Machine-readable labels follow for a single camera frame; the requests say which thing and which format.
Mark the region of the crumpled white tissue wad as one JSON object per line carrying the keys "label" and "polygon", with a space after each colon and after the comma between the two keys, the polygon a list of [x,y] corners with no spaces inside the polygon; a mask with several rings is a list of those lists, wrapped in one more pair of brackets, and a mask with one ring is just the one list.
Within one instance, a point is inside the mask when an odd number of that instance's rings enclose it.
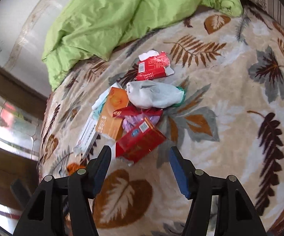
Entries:
{"label": "crumpled white tissue wad", "polygon": [[181,87],[151,80],[127,83],[126,93],[129,101],[141,109],[165,109],[181,105],[186,97],[186,91]]}

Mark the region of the white medicine box blue stripe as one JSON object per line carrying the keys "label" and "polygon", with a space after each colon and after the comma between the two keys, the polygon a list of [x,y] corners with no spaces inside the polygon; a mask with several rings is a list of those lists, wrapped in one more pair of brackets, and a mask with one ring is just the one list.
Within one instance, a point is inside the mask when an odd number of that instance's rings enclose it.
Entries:
{"label": "white medicine box blue stripe", "polygon": [[86,157],[94,146],[98,136],[98,132],[96,131],[97,123],[98,120],[90,114],[73,149],[73,153],[76,156]]}

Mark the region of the green quilt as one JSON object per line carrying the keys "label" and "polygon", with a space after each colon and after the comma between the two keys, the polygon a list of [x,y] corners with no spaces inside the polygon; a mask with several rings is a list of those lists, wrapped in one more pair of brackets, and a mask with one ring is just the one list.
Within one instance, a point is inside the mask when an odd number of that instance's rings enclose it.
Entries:
{"label": "green quilt", "polygon": [[240,0],[70,0],[45,38],[42,61],[51,88],[79,61],[107,61],[115,47],[179,22],[201,5],[230,17],[243,13]]}

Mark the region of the red cigarette box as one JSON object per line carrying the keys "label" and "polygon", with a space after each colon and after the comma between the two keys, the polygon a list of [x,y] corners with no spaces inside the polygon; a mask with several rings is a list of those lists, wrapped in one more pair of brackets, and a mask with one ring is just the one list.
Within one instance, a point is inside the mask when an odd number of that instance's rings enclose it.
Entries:
{"label": "red cigarette box", "polygon": [[136,164],[162,144],[166,137],[145,118],[115,144],[115,158]]}

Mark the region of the red bag purple contents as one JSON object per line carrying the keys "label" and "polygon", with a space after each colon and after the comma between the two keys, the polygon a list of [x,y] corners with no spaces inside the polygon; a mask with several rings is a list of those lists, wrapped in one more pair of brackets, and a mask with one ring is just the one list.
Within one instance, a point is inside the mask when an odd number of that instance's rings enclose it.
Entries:
{"label": "red bag purple contents", "polygon": [[163,109],[149,108],[141,109],[133,105],[129,105],[125,108],[117,109],[113,112],[114,118],[121,118],[122,127],[126,133],[133,129],[145,118],[148,118],[150,122],[155,126],[163,114]]}

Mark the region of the leaf-patterned beige blanket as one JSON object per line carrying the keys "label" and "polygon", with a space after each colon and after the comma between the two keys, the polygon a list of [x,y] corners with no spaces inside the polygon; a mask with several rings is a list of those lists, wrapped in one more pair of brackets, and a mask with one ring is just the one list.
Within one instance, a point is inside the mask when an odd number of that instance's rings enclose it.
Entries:
{"label": "leaf-patterned beige blanket", "polygon": [[74,147],[91,107],[108,87],[125,87],[138,56],[165,52],[174,74],[163,83],[186,91],[185,102],[164,110],[158,127],[166,141],[135,165],[110,164],[90,201],[100,235],[180,235],[190,201],[167,160],[171,146],[211,176],[236,175],[269,235],[284,235],[284,29],[247,5],[240,18],[199,12],[150,32],[114,53],[74,67],[50,96],[41,137],[39,175],[64,177],[95,158],[109,138],[84,154]]}

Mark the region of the orange medicine box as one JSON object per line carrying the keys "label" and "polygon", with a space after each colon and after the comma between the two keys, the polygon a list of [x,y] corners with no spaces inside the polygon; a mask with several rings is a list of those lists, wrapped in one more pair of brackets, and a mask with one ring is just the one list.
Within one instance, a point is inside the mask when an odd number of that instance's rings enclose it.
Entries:
{"label": "orange medicine box", "polygon": [[99,116],[96,132],[114,141],[120,139],[123,133],[123,120],[122,118],[114,117],[113,112],[126,108],[128,103],[129,99],[126,90],[112,87]]}

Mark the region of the red tissue pack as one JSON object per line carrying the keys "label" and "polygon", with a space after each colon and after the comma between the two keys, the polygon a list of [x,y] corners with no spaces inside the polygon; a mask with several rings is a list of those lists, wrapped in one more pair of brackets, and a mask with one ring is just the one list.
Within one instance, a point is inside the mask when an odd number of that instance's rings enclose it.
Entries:
{"label": "red tissue pack", "polygon": [[153,80],[174,74],[165,52],[150,50],[139,55],[137,81]]}

